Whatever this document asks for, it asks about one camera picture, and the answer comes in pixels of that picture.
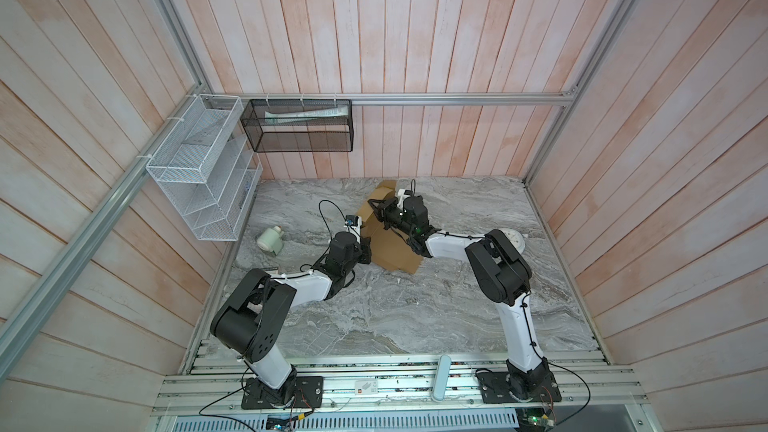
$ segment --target brown cardboard flap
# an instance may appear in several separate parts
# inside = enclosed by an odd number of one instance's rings
[[[383,180],[378,187],[371,192],[368,198],[382,199],[395,195],[397,181]],[[371,238],[372,261],[388,271],[402,270],[409,274],[415,274],[422,263],[422,256],[417,255],[398,237],[393,230],[384,230],[383,225],[373,215],[373,209],[368,205],[368,200],[357,211],[364,226],[360,231],[363,237]]]

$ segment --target marble tabletop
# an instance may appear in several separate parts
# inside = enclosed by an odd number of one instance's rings
[[[314,262],[329,240],[317,203],[328,198],[353,214],[379,182],[341,178],[260,183],[222,301],[251,268],[277,266],[294,273]],[[408,184],[406,179],[398,183]],[[515,228],[525,236],[523,257],[533,271],[533,324],[543,350],[598,347],[519,180],[419,178],[416,191],[424,196],[430,223],[442,230],[483,234]],[[331,204],[322,206],[331,231],[342,230],[339,211]],[[271,226],[285,231],[283,251],[276,257],[256,246],[256,236]],[[285,356],[506,350],[494,303],[480,292],[469,264],[426,258],[413,275],[375,264],[358,264],[355,270],[354,283],[333,299],[289,313],[278,339]],[[234,352],[212,341],[207,356],[224,358]]]

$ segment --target black wire basket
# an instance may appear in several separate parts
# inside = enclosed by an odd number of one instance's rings
[[[256,152],[351,152],[350,100],[252,99],[240,122]]]

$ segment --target black mounting plate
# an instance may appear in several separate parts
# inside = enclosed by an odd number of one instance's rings
[[[264,383],[261,380],[250,378],[246,380],[243,394],[243,402],[240,406],[243,410],[274,409],[272,404],[264,399]],[[313,409],[319,409],[322,405],[322,377],[299,376],[296,378],[296,408],[305,408],[303,400]]]
[[[513,404],[521,402],[509,393],[509,372],[477,372],[477,378],[480,382],[480,395],[484,404]],[[552,402],[561,402],[560,388],[556,386],[554,375],[549,372],[536,390],[533,392],[531,402],[543,402],[549,404]]]

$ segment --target cardboard box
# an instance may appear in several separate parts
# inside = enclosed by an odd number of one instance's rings
[[[396,180],[384,180],[379,183],[376,190],[371,192],[368,198],[393,197],[396,189]],[[367,199],[358,209],[357,215],[360,216],[364,224],[360,234],[363,237],[371,238],[371,261],[388,271],[402,270],[409,274],[415,274],[423,257],[415,254],[393,230],[384,230],[384,225],[376,219]]]

